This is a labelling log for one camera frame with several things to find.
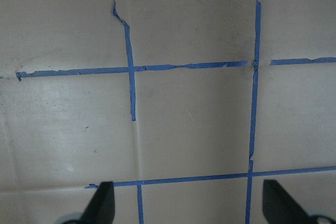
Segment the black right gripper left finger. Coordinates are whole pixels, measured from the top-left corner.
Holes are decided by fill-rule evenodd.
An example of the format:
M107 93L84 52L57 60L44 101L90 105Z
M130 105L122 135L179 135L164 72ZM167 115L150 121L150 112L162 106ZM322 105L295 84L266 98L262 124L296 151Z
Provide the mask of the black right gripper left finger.
M80 223L111 224L114 217L114 184L101 182L81 215Z

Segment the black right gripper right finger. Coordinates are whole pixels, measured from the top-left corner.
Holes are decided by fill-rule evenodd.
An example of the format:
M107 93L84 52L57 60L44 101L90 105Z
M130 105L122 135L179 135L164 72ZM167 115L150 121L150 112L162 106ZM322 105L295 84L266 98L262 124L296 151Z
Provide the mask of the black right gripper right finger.
M276 180L265 179L262 190L262 211L267 223L309 223L308 214Z

